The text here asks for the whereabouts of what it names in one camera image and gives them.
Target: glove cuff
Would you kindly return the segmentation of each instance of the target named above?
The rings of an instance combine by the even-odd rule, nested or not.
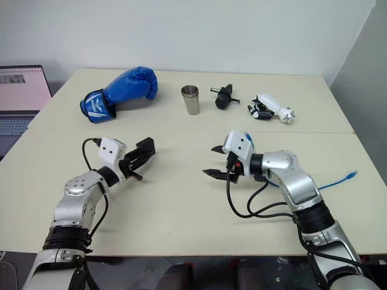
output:
[[[87,94],[80,102],[80,110],[92,123],[115,118],[115,106],[106,104],[105,93],[102,89]]]

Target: white table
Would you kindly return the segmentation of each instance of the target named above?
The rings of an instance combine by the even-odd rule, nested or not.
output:
[[[236,124],[235,129],[244,131],[245,127]],[[210,148],[222,144],[227,133],[198,129],[176,134],[157,126],[147,130],[107,126],[29,129],[0,163],[0,249],[41,249],[63,185],[86,172],[80,150],[85,138],[114,137],[129,150],[150,136],[157,153],[139,170],[144,180],[129,180],[111,191],[109,212],[91,245],[93,254],[304,255],[292,221],[236,217],[227,203],[225,182],[201,171],[224,168],[226,156]],[[354,134],[254,132],[252,137],[257,152],[293,151],[317,185],[358,170],[350,181],[323,190],[323,197],[360,254],[387,253],[387,231],[383,230],[387,189]],[[97,148],[89,145],[86,151],[90,163],[98,168]],[[232,185],[239,210],[244,211],[248,197],[260,186],[244,177]],[[282,197],[270,187],[253,206],[277,201]],[[101,202],[97,212],[102,210]]]
[[[215,74],[202,72],[156,71],[159,90],[154,101],[130,101],[121,105],[115,120],[92,124],[81,113],[79,102],[87,93],[104,88],[122,70],[80,69],[57,92],[43,111],[30,123],[39,128],[95,128],[132,130],[158,126],[160,130],[188,131],[234,130],[249,132],[334,132],[352,133],[353,129],[336,103],[321,76],[260,76],[253,74]],[[216,93],[210,87],[220,88],[233,84],[233,98],[241,104],[231,103],[225,111],[215,106]],[[181,87],[199,88],[200,113],[188,115]],[[267,92],[282,105],[296,113],[291,125],[275,120],[253,119],[247,105],[259,92]]]

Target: black cylindrical object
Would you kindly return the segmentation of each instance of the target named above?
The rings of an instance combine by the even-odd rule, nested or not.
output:
[[[266,177],[262,174],[262,157],[263,154],[254,153],[250,159],[250,173],[254,175],[254,180],[263,182]]]
[[[81,227],[50,228],[43,250],[68,248],[86,252],[86,248],[90,244],[88,232],[87,228]]]
[[[296,223],[305,234],[324,230],[334,224],[334,219],[324,201],[305,210],[295,211],[293,214]]]
[[[105,179],[108,187],[112,187],[114,184],[120,181],[119,177],[114,173],[114,171],[107,166],[103,166],[102,168],[98,169],[97,172]]]

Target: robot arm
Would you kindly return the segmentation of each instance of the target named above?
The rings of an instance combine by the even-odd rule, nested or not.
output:
[[[365,277],[359,255],[296,155],[289,151],[257,154],[250,136],[238,131],[232,131],[222,148],[214,151],[229,153],[226,167],[231,181],[236,183],[244,175],[279,185],[298,226],[300,242],[308,250],[317,284],[324,289],[379,289]],[[204,172],[217,179],[227,176],[219,170]]]
[[[84,289],[87,274],[82,269],[91,243],[89,231],[96,205],[109,188],[131,176],[133,170],[155,154],[153,139],[137,143],[125,155],[126,145],[118,140],[94,140],[99,145],[103,167],[69,180],[64,187],[43,249],[35,258],[23,289]]]

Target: silver cylinder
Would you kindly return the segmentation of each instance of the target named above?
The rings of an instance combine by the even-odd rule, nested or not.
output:
[[[181,95],[186,103],[188,114],[199,114],[199,89],[197,86],[187,85],[181,88]]]

